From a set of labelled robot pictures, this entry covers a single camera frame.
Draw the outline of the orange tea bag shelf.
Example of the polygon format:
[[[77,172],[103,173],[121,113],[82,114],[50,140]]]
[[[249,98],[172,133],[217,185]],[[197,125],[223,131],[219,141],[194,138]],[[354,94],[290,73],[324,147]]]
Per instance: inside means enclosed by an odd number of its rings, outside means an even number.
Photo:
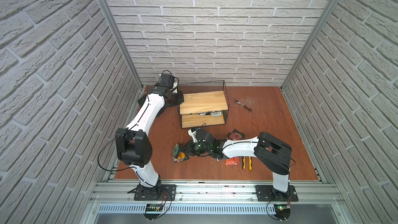
[[[174,162],[175,164],[178,164],[178,163],[181,163],[181,162],[183,162],[183,161],[188,160],[188,159],[190,158],[190,156],[187,155],[187,154],[184,153],[184,152],[178,152],[177,154],[174,154],[174,155],[172,156],[172,158],[173,158],[173,162]]]

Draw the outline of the red tea bag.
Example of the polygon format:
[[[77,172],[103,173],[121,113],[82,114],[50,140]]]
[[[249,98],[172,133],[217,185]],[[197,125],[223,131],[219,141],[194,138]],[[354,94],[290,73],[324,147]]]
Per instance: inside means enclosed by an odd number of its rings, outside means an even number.
[[[239,141],[245,138],[245,134],[234,129],[231,133],[228,133],[228,139],[232,141]]]
[[[226,166],[239,166],[239,164],[240,164],[239,157],[227,159],[225,161],[225,164],[226,164]]]

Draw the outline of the silver tea bag shelf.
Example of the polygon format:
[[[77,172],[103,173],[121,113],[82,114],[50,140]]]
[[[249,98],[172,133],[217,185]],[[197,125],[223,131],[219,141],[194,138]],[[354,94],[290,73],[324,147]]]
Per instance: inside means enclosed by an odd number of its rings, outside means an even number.
[[[216,117],[222,116],[223,112],[222,111],[211,112],[210,115],[212,116],[212,118],[216,118]]]

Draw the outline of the green label tea bag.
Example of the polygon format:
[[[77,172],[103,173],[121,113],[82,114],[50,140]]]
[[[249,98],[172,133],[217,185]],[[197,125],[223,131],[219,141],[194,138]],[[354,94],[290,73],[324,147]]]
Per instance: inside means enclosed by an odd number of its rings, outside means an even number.
[[[172,152],[172,158],[174,160],[178,160],[180,158],[180,144],[176,143],[173,152]]]

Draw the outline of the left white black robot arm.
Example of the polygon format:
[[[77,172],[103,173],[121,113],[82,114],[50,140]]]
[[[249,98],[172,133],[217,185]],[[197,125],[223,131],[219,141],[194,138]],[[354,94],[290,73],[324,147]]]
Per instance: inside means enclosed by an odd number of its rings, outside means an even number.
[[[160,80],[139,98],[137,115],[115,134],[119,161],[136,173],[144,188],[156,187],[160,179],[151,163],[152,146],[148,133],[155,118],[166,108],[183,103],[183,93],[178,86],[179,79],[170,71],[164,71]]]

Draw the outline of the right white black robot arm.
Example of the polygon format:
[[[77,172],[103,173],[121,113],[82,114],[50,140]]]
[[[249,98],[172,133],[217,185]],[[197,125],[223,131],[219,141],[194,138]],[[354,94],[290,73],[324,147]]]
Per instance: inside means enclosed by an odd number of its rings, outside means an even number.
[[[182,147],[187,156],[227,160],[235,157],[255,157],[273,173],[273,189],[287,193],[290,186],[292,147],[269,133],[240,140],[218,140],[202,128],[189,130],[191,140]]]

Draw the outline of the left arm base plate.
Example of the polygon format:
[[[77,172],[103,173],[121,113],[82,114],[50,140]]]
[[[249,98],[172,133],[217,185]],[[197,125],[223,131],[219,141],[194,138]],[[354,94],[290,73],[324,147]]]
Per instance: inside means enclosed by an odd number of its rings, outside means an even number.
[[[162,201],[166,199],[167,201],[174,201],[176,195],[177,185],[168,184],[156,187],[144,187],[138,185],[134,191],[135,201]]]

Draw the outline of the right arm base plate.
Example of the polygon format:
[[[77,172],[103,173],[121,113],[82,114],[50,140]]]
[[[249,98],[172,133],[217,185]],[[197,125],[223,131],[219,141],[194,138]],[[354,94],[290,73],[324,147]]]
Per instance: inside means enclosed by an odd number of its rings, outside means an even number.
[[[259,202],[298,202],[299,198],[294,186],[289,185],[287,192],[274,189],[272,185],[256,185],[256,195]]]

